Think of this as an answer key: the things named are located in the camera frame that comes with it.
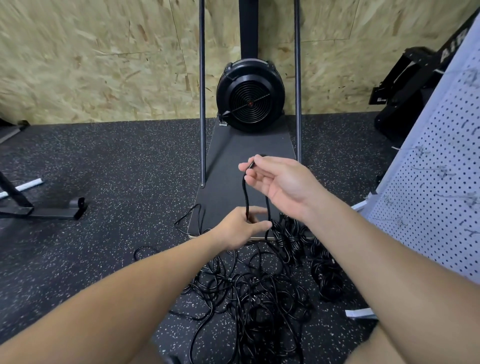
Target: hand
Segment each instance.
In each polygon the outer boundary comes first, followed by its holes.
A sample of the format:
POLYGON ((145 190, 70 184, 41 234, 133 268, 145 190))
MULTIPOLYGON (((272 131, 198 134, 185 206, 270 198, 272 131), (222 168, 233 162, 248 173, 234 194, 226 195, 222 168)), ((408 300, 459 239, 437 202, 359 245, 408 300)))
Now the hand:
POLYGON ((309 169, 294 159, 257 154, 240 163, 239 169, 246 171, 248 185, 268 196, 284 214, 302 222, 311 215, 318 197, 327 192, 309 169), (253 161, 255 166, 248 169, 253 161))
POLYGON ((235 250, 245 245, 254 235, 265 233, 272 227, 268 220, 258 221, 255 215, 266 214, 264 207, 250 206, 248 220, 245 216, 244 207, 234 208, 225 218, 215 226, 211 233, 222 244, 222 250, 235 250))

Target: tangled cable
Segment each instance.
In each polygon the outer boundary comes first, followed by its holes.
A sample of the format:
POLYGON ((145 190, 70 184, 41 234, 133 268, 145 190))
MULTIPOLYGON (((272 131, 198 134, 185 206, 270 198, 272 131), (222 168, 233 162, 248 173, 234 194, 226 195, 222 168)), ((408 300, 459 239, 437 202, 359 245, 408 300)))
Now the tangled cable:
MULTIPOLYGON (((245 195, 246 218, 249 215, 249 200, 242 180, 245 195)), ((231 363, 280 364, 285 358, 297 358, 303 363, 301 347, 302 325, 312 316, 313 305, 307 290, 291 277, 291 269, 302 265, 302 258, 311 260, 311 274, 319 286, 320 296, 326 301, 338 299, 343 292, 341 268, 323 247, 318 239, 307 235, 306 226, 284 214, 280 220, 272 220, 270 204, 266 198, 268 219, 272 222, 274 237, 254 242, 256 252, 248 261, 239 258, 239 252, 226 252, 208 262, 182 294, 193 293, 205 304, 203 315, 170 310, 172 315, 199 321, 189 349, 190 363, 193 364, 193 351, 200 332, 207 327, 215 314, 229 315, 236 327, 233 353, 228 360, 231 363), (279 269, 268 272, 263 260, 266 256, 276 258, 279 269)), ((198 235, 202 230, 200 212, 202 206, 196 204, 174 223, 174 227, 187 234, 181 228, 182 222, 198 209, 198 235)), ((143 245, 134 251, 134 260, 138 253, 156 248, 143 245)))

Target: wooden wall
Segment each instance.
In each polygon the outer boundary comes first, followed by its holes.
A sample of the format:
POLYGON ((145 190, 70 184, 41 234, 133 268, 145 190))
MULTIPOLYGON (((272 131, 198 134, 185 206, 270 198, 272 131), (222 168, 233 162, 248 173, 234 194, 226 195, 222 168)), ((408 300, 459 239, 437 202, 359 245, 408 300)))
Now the wooden wall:
MULTIPOLYGON (((480 0, 301 0, 304 113, 367 111, 402 51, 437 49, 480 0)), ((238 2, 206 0, 207 116, 240 58, 238 2)), ((260 0, 260 56, 294 113, 293 0, 260 0)), ((198 117, 198 0, 3 0, 0 118, 70 123, 198 117)))

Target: pegboard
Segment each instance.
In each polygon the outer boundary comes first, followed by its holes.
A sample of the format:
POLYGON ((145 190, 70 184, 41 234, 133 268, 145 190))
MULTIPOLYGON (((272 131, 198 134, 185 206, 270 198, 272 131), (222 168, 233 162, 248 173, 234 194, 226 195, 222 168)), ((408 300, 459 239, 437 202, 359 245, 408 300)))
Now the pegboard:
POLYGON ((480 18, 361 213, 480 283, 480 18))

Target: speckled rubber flooring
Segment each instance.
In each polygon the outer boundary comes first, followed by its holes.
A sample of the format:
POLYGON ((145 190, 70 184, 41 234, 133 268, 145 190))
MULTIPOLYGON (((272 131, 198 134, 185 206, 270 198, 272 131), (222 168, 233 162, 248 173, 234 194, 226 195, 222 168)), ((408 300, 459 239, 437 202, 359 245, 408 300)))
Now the speckled rubber flooring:
MULTIPOLYGON (((352 113, 303 120, 304 164, 351 205, 375 189, 376 175, 395 154, 373 128, 373 118, 352 113)), ((208 139, 213 123, 208 121, 208 139)), ((289 123, 294 127, 294 117, 289 123)), ((0 220, 0 343, 131 263, 137 246, 164 250, 185 241, 172 224, 194 202, 198 150, 193 120, 32 126, 1 144, 0 170, 12 182, 44 179, 44 185, 26 192, 29 199, 50 206, 85 196, 90 207, 79 221, 0 220)), ((342 302, 320 302, 308 270, 295 277, 316 307, 303 330, 305 362, 342 363, 374 326, 345 318, 344 310, 365 303, 351 283, 342 302)), ((175 307, 191 314, 205 310, 191 295, 175 307)), ((169 315, 153 340, 162 352, 187 363, 196 326, 169 315)), ((215 317, 198 338, 195 362, 224 363, 233 338, 231 319, 215 317)))

